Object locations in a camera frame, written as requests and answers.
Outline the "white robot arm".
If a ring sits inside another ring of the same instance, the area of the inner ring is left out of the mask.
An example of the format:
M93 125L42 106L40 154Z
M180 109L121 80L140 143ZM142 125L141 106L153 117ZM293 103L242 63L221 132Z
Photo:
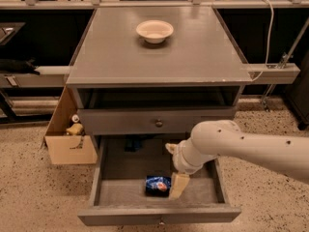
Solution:
M309 181L309 138L245 133L231 120L197 124L190 136L178 144L167 143L176 172L172 174L169 198L179 198L190 176L221 156L260 165L306 183Z

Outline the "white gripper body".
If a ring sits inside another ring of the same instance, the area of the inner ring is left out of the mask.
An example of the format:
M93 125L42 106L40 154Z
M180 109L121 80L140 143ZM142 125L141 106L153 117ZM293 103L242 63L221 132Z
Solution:
M192 175L202 168L206 154L207 151L201 145L187 139L174 146L172 160L179 172Z

